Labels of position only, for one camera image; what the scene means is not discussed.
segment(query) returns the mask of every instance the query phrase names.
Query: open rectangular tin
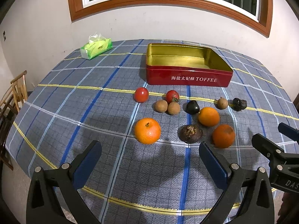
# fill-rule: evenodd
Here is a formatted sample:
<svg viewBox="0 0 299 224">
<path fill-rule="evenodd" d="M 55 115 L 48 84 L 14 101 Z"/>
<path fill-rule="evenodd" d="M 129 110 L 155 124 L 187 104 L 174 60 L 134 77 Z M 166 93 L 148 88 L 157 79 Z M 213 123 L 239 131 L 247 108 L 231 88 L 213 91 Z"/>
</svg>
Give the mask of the open rectangular tin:
<svg viewBox="0 0 299 224">
<path fill-rule="evenodd" d="M 147 83 L 227 87 L 233 70 L 212 49 L 185 44 L 147 46 Z"/>
</svg>

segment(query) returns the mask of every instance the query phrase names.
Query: cherry tomato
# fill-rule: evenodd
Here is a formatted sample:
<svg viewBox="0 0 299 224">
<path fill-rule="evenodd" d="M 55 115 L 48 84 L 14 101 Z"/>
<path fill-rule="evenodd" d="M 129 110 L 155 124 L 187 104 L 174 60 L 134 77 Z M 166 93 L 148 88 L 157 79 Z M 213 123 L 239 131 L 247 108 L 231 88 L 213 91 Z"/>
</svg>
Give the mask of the cherry tomato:
<svg viewBox="0 0 299 224">
<path fill-rule="evenodd" d="M 168 102 L 168 104 L 171 102 L 178 102 L 180 100 L 180 96 L 175 90 L 170 90 L 167 92 L 165 100 Z"/>
<path fill-rule="evenodd" d="M 139 87 L 134 93 L 134 100 L 138 103 L 144 103 L 149 98 L 149 92 L 145 87 Z"/>
</svg>

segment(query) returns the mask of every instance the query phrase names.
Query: metal screw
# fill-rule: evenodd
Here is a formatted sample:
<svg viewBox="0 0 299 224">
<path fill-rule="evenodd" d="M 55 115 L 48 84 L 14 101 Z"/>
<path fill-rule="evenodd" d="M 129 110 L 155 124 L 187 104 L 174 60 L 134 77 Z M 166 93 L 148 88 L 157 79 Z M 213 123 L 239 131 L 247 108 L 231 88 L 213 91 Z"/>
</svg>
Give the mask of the metal screw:
<svg viewBox="0 0 299 224">
<path fill-rule="evenodd" d="M 64 163 L 64 164 L 62 164 L 62 169 L 68 169 L 68 167 L 69 167 L 70 165 L 66 162 L 66 163 Z"/>
<path fill-rule="evenodd" d="M 231 165 L 231 168 L 237 170 L 237 169 L 239 168 L 239 165 L 236 164 L 236 163 L 233 163 L 233 164 Z"/>
<path fill-rule="evenodd" d="M 34 170 L 34 171 L 38 173 L 40 170 L 41 170 L 41 167 L 40 167 L 40 166 L 38 166 L 38 167 L 36 167 L 36 168 L 35 168 L 35 170 Z"/>
<path fill-rule="evenodd" d="M 262 173 L 266 172 L 266 170 L 265 170 L 263 167 L 260 167 L 259 170 L 260 170 Z"/>
</svg>

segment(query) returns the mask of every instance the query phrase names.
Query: table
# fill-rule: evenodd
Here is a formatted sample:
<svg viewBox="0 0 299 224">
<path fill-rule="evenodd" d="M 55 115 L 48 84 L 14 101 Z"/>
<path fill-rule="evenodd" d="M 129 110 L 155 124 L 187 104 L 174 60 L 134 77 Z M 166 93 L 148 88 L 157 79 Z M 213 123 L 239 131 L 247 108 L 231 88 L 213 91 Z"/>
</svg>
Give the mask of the table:
<svg viewBox="0 0 299 224">
<path fill-rule="evenodd" d="M 145 82 L 145 53 L 149 43 L 183 43 L 212 48 L 233 68 L 227 88 L 152 86 Z M 149 100 L 132 96 L 146 87 Z M 178 127 L 195 122 L 183 110 L 170 116 L 153 104 L 168 90 L 176 90 L 180 105 L 192 97 L 200 108 L 214 107 L 220 96 L 238 97 L 246 110 L 219 111 L 220 123 L 236 132 L 234 144 L 219 150 L 230 163 L 254 169 L 268 160 L 251 145 L 255 133 L 278 143 L 286 152 L 299 152 L 291 139 L 277 130 L 280 122 L 297 128 L 298 113 L 274 76 L 258 60 L 211 45 L 168 40 L 113 42 L 113 49 L 85 60 L 79 50 L 62 60 L 35 88 L 21 109 L 7 138 L 7 149 L 28 176 L 35 167 L 51 169 L 71 162 L 92 140 L 103 153 L 79 190 L 93 214 L 103 223 L 200 223 L 221 194 L 198 155 L 198 144 L 187 145 Z M 134 138 L 134 124 L 151 117 L 161 125 L 161 138 L 143 145 Z M 201 141 L 211 142 L 214 127 L 204 128 Z M 59 188 L 61 205 L 67 209 Z M 232 209 L 236 214 L 239 204 Z"/>
</svg>

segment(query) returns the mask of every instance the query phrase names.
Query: orange fruit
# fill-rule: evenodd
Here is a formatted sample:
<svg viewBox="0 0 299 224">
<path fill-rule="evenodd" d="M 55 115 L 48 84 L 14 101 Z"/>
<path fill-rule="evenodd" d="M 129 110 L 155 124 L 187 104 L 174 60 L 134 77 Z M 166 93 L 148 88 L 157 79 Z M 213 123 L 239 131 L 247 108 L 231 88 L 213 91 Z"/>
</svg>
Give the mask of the orange fruit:
<svg viewBox="0 0 299 224">
<path fill-rule="evenodd" d="M 161 126 L 152 118 L 144 118 L 135 125 L 135 136 L 143 144 L 153 144 L 159 140 Z"/>
<path fill-rule="evenodd" d="M 229 125 L 219 125 L 212 134 L 215 147 L 227 148 L 235 141 L 236 134 Z"/>
<path fill-rule="evenodd" d="M 204 107 L 198 113 L 198 121 L 205 126 L 211 127 L 219 123 L 220 116 L 216 109 Z"/>
</svg>

